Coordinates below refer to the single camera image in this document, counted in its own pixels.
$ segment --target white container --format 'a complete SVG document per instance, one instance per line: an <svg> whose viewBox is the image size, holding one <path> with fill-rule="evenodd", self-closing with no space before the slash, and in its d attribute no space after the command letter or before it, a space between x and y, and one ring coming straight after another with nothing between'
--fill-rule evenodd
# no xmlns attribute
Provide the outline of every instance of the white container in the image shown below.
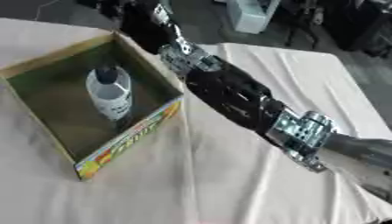
<svg viewBox="0 0 392 224"><path fill-rule="evenodd" d="M237 32L257 34L267 22L257 0L227 0L227 13Z"/></svg>
<svg viewBox="0 0 392 224"><path fill-rule="evenodd" d="M86 80L87 91L98 111L110 121L125 117L132 106L131 79L125 70L117 66L117 79L111 84L102 84L92 70Z"/></svg>

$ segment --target white bottle label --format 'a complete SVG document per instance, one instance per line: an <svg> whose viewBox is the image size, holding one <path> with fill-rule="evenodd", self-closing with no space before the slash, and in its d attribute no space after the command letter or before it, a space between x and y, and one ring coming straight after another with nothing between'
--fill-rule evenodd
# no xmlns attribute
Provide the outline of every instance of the white bottle label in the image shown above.
<svg viewBox="0 0 392 224"><path fill-rule="evenodd" d="M128 75L120 67L118 67L117 70L119 76ZM107 100L99 98L95 94L94 84L96 85L96 83L98 83L98 80L95 77L95 71L93 70L92 72L90 72L87 77L87 90L90 93L94 105L101 114L105 115L109 120L113 122L120 120L130 112L130 108L132 106L130 79L128 80L128 82L129 88L124 88L120 84L114 83L113 85L116 85L118 90L120 90L122 93L119 94L118 97L116 97L115 99Z"/></svg>

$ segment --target plastic bottle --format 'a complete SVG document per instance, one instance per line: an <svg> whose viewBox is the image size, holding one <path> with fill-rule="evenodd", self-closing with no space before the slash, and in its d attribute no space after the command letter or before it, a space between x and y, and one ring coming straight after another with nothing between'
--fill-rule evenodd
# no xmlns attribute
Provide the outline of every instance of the plastic bottle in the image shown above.
<svg viewBox="0 0 392 224"><path fill-rule="evenodd" d="M132 106L131 79L119 66L101 66L86 80L87 91L98 111L110 121L128 117Z"/></svg>

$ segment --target robotic arm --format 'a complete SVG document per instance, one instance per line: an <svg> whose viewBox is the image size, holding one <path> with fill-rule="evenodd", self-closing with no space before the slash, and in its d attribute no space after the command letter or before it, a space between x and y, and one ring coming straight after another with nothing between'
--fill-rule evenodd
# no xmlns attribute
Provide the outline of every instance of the robotic arm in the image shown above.
<svg viewBox="0 0 392 224"><path fill-rule="evenodd" d="M392 169L391 141L344 136L334 131L333 122L324 115L313 111L296 114L247 73L187 41L173 15L158 0L129 0L123 6L118 0L103 0L97 6L108 17L122 17L121 30L144 50L159 54L203 102L254 131L303 167L322 172L327 163L319 159L319 152L335 151Z"/></svg>

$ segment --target table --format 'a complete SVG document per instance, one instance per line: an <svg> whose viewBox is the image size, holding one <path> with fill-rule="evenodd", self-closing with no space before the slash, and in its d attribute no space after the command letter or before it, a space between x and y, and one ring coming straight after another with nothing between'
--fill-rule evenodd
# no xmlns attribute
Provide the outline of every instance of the table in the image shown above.
<svg viewBox="0 0 392 224"><path fill-rule="evenodd" d="M0 19L0 67L105 31ZM360 137L392 138L354 80L331 54L252 45L203 46L269 86L297 112L316 109ZM174 75L154 60L181 88ZM4 223L369 223L392 206L354 181L388 184L355 161L316 174L227 121L186 89L178 115L91 182L66 160L0 82L0 218Z"/></svg>

